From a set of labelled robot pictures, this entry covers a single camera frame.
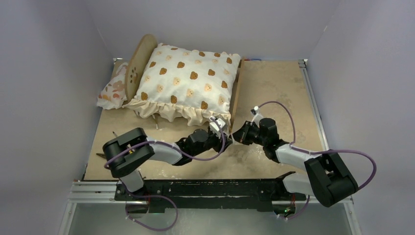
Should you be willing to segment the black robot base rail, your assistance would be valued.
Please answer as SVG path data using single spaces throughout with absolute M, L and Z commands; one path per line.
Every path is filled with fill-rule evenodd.
M 289 193 L 282 178 L 145 180 L 144 187 L 130 193 L 116 185 L 115 200 L 142 202 L 149 213 L 165 209 L 251 209 L 258 212 L 294 213 L 296 202 L 306 196 Z

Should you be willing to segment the floral print small pillow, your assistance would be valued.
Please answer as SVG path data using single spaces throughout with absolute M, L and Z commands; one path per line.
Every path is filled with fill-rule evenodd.
M 127 100 L 125 94 L 125 74 L 128 62 L 117 60 L 115 62 L 110 81 L 97 97 L 97 107 L 104 110 L 119 109 Z

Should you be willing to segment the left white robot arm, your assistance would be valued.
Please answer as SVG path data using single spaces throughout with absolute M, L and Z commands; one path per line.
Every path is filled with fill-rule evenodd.
M 144 179 L 138 168 L 146 161 L 182 166 L 199 160 L 198 155 L 211 149 L 220 155 L 231 144 L 227 134 L 215 133 L 210 128 L 197 129 L 174 143 L 157 141 L 148 137 L 144 129 L 135 128 L 106 142 L 102 150 L 107 160 L 104 167 L 112 177 L 118 178 L 128 191 L 139 192 L 144 187 Z

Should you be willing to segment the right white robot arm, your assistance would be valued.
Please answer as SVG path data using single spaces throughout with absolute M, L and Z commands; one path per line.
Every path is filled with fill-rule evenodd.
M 331 207 L 356 193 L 356 180 L 336 152 L 311 153 L 296 149 L 280 138 L 276 122 L 271 118 L 246 121 L 233 133 L 241 144 L 258 144 L 266 157 L 276 163 L 302 169 L 305 175 L 292 173 L 283 178 L 287 192 L 314 196 L 323 206 Z

